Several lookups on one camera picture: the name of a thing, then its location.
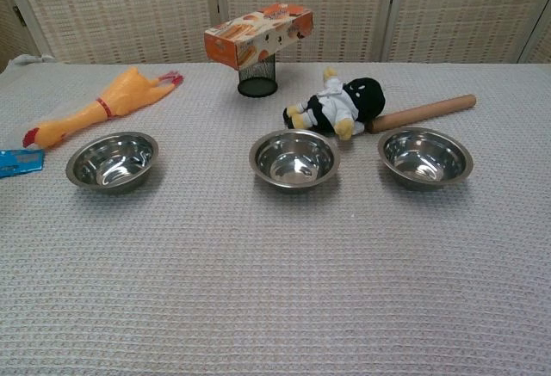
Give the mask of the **wooden rolling pin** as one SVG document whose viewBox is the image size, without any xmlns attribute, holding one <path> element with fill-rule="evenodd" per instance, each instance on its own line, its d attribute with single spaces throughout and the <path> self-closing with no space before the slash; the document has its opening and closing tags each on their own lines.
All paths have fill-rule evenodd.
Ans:
<svg viewBox="0 0 551 376">
<path fill-rule="evenodd" d="M 369 133 L 381 133 L 400 126 L 466 110 L 472 108 L 475 104 L 475 95 L 465 95 L 440 102 L 433 102 L 404 111 L 378 116 L 366 125 L 366 130 Z"/>
</svg>

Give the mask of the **yellow rubber chicken toy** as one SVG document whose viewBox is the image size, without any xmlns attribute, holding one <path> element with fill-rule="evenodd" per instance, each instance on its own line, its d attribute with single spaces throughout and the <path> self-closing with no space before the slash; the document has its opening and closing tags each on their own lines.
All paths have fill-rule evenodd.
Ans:
<svg viewBox="0 0 551 376">
<path fill-rule="evenodd" d="M 160 101 L 183 80 L 178 71 L 148 79 L 136 67 L 131 67 L 85 108 L 63 118 L 43 121 L 29 129 L 22 137 L 22 146 L 35 145 L 41 149 L 55 146 L 70 134 Z"/>
</svg>

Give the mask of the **blue plastic packet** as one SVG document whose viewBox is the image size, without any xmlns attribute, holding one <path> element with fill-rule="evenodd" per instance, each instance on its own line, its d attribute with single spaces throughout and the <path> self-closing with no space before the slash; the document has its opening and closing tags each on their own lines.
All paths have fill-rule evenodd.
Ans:
<svg viewBox="0 0 551 376">
<path fill-rule="evenodd" d="M 44 156 L 43 150 L 0 150 L 0 178 L 41 171 Z"/>
</svg>

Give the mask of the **stainless steel bowl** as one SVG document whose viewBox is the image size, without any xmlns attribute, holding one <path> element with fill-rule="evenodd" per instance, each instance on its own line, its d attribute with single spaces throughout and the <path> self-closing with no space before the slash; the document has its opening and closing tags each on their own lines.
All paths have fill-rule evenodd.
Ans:
<svg viewBox="0 0 551 376">
<path fill-rule="evenodd" d="M 287 190 L 315 187 L 328 181 L 340 165 L 340 152 L 327 137 L 305 129 L 268 133 L 250 149 L 256 176 Z"/>
<path fill-rule="evenodd" d="M 378 152 L 389 174 L 410 190 L 435 191 L 464 182 L 474 161 L 456 139 L 420 126 L 406 126 L 384 133 Z"/>
<path fill-rule="evenodd" d="M 65 174 L 80 188 L 124 194 L 145 183 L 158 153 L 157 141 L 145 133 L 111 133 L 79 148 L 65 166 Z"/>
</svg>

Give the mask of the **black mesh pen holder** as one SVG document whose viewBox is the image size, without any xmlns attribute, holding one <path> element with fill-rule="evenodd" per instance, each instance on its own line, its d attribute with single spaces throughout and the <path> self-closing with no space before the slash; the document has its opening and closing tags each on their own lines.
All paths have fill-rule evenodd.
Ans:
<svg viewBox="0 0 551 376">
<path fill-rule="evenodd" d="M 238 92 L 242 96 L 260 98 L 273 95 L 278 89 L 275 54 L 243 69 L 238 77 Z"/>
</svg>

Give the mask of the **orange printed cardboard box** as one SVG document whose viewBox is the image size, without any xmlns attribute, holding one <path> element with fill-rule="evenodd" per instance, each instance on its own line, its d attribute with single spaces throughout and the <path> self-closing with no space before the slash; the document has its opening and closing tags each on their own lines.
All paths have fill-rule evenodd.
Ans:
<svg viewBox="0 0 551 376">
<path fill-rule="evenodd" d="M 291 3 L 274 3 L 204 32 L 207 57 L 242 71 L 309 36 L 313 12 Z"/>
</svg>

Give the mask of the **black and white plush doll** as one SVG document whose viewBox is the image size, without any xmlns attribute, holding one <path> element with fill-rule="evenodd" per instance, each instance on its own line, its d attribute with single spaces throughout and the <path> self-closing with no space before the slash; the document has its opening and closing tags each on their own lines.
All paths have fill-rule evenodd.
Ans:
<svg viewBox="0 0 551 376">
<path fill-rule="evenodd" d="M 283 110 L 287 128 L 333 133 L 346 141 L 363 133 L 366 125 L 385 107 L 382 87 L 371 77 L 360 77 L 346 83 L 336 70 L 327 67 L 323 81 L 324 88 L 309 100 Z"/>
</svg>

